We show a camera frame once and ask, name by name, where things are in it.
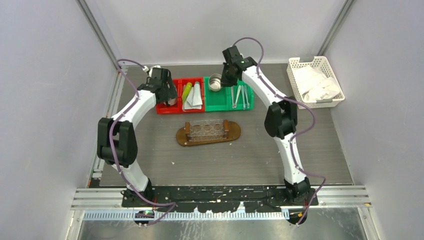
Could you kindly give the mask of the white enamel mug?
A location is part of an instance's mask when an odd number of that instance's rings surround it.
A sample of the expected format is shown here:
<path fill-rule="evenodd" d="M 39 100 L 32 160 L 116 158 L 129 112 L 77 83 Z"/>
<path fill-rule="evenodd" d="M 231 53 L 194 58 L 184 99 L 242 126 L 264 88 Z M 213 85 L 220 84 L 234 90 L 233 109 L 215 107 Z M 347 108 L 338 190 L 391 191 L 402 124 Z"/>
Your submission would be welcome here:
<path fill-rule="evenodd" d="M 167 99 L 165 102 L 164 102 L 164 104 L 166 105 L 166 106 L 174 106 L 174 105 L 176 105 L 177 104 L 177 102 L 178 102 L 178 97 L 173 97 L 173 98 L 169 98 L 169 99 Z"/>

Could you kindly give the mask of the shiny metal cup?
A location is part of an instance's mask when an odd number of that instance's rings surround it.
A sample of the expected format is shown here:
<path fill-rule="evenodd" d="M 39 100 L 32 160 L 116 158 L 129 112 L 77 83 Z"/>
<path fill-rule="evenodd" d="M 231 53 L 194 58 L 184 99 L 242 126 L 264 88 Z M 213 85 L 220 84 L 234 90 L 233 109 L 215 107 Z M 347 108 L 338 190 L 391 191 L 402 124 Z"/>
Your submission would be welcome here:
<path fill-rule="evenodd" d="M 209 76 L 208 79 L 208 88 L 212 92 L 218 92 L 222 89 L 221 83 L 222 75 L 215 73 Z"/>

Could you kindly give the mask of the clear acrylic wooden rack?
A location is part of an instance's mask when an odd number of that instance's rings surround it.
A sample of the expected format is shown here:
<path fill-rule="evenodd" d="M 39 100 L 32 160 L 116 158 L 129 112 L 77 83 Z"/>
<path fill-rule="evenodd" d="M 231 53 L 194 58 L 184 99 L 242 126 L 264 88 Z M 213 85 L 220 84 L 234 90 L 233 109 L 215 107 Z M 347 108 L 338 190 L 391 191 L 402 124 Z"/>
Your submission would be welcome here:
<path fill-rule="evenodd" d="M 223 119 L 193 120 L 186 122 L 185 135 L 190 142 L 224 140 L 228 138 Z"/>

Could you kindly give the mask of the brown oval wooden tray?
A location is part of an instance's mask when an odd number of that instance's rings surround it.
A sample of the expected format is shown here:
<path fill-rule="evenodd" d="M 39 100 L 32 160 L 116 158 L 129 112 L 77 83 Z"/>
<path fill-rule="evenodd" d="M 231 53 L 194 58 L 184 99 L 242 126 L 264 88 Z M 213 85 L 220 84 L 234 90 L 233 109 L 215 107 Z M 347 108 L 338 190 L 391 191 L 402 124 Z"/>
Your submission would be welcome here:
<path fill-rule="evenodd" d="M 227 119 L 187 121 L 176 132 L 176 141 L 183 147 L 229 142 L 241 136 L 241 127 Z"/>

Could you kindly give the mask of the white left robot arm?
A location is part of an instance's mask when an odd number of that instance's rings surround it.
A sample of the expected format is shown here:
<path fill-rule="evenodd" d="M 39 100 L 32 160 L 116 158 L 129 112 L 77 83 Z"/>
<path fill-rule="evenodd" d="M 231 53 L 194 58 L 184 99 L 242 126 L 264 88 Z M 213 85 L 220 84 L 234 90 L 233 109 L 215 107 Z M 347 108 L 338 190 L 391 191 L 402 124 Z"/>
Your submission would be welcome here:
<path fill-rule="evenodd" d="M 97 156 L 117 170 L 130 197 L 141 207 L 153 203 L 151 180 L 137 162 L 138 144 L 135 128 L 157 104 L 171 105 L 178 97 L 171 72 L 159 66 L 148 71 L 146 82 L 135 87 L 127 105 L 110 118 L 103 117 L 97 127 Z"/>

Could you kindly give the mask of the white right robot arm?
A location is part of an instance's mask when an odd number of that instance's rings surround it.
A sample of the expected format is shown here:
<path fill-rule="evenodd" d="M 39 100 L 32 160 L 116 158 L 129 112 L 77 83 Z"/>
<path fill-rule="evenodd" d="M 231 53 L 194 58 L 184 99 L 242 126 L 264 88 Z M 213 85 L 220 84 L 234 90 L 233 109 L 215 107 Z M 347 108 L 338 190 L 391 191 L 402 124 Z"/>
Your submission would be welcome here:
<path fill-rule="evenodd" d="M 267 107 L 264 128 L 275 140 L 284 170 L 285 198 L 299 205 L 313 190 L 302 164 L 293 136 L 298 124 L 297 107 L 293 97 L 279 91 L 258 67 L 252 57 L 243 57 L 234 45 L 222 52 L 222 87 L 232 87 L 238 81 L 247 84 Z"/>

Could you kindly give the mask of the lime green toothpaste tube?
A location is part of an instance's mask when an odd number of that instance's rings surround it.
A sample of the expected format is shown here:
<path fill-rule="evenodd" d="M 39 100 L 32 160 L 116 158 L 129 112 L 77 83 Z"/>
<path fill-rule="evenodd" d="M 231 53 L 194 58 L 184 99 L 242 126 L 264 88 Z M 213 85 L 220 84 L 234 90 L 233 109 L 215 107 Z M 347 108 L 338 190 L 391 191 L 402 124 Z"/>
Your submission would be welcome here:
<path fill-rule="evenodd" d="M 189 95 L 189 93 L 191 91 L 192 86 L 193 85 L 192 85 L 191 82 L 188 82 L 187 84 L 185 84 L 183 86 L 183 91 L 182 91 L 182 95 L 181 95 L 181 100 L 182 100 L 182 103 L 183 104 L 186 102 L 187 97 L 188 97 L 188 95 Z"/>

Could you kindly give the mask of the grey toothpaste tube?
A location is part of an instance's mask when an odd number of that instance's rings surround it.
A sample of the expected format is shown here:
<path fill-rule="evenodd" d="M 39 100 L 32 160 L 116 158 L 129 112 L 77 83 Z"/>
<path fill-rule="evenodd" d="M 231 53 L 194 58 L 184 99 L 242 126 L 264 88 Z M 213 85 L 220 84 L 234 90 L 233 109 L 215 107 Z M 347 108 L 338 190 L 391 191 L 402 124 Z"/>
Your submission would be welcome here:
<path fill-rule="evenodd" d="M 194 109 L 194 107 L 192 106 L 193 96 L 194 96 L 194 92 L 191 89 L 185 103 L 183 104 L 183 111 L 188 111 L 188 110 Z"/>

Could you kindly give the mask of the white toothpaste tube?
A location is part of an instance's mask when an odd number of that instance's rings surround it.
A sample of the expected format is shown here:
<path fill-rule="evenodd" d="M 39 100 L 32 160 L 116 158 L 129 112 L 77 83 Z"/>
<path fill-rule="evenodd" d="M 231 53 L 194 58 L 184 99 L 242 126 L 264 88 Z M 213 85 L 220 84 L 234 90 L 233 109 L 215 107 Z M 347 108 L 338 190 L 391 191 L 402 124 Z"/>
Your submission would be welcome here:
<path fill-rule="evenodd" d="M 201 109 L 203 105 L 200 83 L 198 81 L 194 84 L 191 105 L 196 109 Z"/>

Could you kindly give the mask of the red plastic bin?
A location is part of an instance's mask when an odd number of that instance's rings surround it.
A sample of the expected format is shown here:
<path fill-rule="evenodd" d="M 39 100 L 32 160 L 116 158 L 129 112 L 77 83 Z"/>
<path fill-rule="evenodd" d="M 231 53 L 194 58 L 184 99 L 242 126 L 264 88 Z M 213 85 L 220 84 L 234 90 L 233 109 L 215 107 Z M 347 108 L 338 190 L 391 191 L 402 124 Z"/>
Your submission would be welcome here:
<path fill-rule="evenodd" d="M 183 93 L 183 84 L 182 79 L 177 78 L 172 80 L 177 91 L 176 103 L 171 106 L 167 106 L 165 103 L 158 103 L 155 106 L 156 113 L 158 115 L 166 115 L 166 114 L 181 114 L 183 112 L 182 107 L 182 93 Z"/>
<path fill-rule="evenodd" d="M 182 78 L 179 82 L 181 90 L 181 110 L 183 113 L 202 113 L 205 111 L 204 81 L 202 77 Z"/>

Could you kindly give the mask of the green plastic bin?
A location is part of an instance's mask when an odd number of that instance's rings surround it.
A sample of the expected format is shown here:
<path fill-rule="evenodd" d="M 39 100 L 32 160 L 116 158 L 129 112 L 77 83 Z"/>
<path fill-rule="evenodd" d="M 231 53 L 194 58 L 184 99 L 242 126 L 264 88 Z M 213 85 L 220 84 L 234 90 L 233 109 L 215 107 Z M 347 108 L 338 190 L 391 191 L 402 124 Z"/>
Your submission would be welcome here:
<path fill-rule="evenodd" d="M 203 78 L 204 85 L 204 111 L 205 112 L 228 112 L 230 110 L 230 99 L 228 91 L 221 89 L 219 91 L 211 91 L 209 89 L 209 76 Z"/>
<path fill-rule="evenodd" d="M 255 106 L 255 101 L 254 101 L 254 92 L 253 90 L 247 85 L 247 89 L 248 89 L 248 93 L 249 93 L 249 100 L 250 100 L 250 108 L 246 109 L 246 104 L 245 104 L 245 96 L 244 96 L 244 83 L 242 84 L 238 84 L 237 86 L 234 86 L 234 96 L 236 97 L 237 94 L 237 88 L 238 86 L 241 85 L 243 87 L 242 89 L 242 99 L 239 100 L 239 105 L 237 108 L 232 108 L 232 99 L 231 99 L 231 90 L 230 87 L 227 88 L 227 97 L 230 99 L 230 110 L 229 111 L 248 111 L 248 110 L 252 110 Z"/>

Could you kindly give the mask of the white perforated plastic basket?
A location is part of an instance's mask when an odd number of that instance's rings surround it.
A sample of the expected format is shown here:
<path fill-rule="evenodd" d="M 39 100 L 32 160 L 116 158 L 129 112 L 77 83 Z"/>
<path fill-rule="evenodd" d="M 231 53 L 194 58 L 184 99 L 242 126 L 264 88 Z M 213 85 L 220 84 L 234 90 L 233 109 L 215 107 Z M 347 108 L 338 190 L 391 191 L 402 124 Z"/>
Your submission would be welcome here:
<path fill-rule="evenodd" d="M 325 56 L 291 57 L 286 69 L 295 99 L 311 109 L 332 108 L 345 100 Z"/>

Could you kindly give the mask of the white crumpled cloth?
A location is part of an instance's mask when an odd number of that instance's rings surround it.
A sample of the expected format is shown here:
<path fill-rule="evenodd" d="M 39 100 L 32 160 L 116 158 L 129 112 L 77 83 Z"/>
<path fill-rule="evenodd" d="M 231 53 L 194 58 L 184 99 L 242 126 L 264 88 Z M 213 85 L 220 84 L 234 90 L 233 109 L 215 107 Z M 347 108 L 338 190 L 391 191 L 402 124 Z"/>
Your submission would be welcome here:
<path fill-rule="evenodd" d="M 305 101 L 330 100 L 341 93 L 333 77 L 310 65 L 295 69 L 293 76 L 299 93 Z"/>

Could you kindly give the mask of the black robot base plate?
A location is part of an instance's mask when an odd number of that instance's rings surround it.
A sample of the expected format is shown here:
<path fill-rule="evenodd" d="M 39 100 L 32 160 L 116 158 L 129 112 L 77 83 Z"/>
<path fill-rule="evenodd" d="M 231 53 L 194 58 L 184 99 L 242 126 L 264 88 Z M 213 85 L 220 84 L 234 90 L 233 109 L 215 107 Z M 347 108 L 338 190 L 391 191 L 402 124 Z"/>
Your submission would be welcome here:
<path fill-rule="evenodd" d="M 155 186 L 146 198 L 156 203 L 153 208 L 161 213 L 170 209 L 169 203 L 175 203 L 171 211 L 177 213 L 233 213 L 240 207 L 247 213 L 273 213 L 286 206 L 318 205 L 314 192 L 312 188 L 289 198 L 285 187 L 276 185 Z"/>

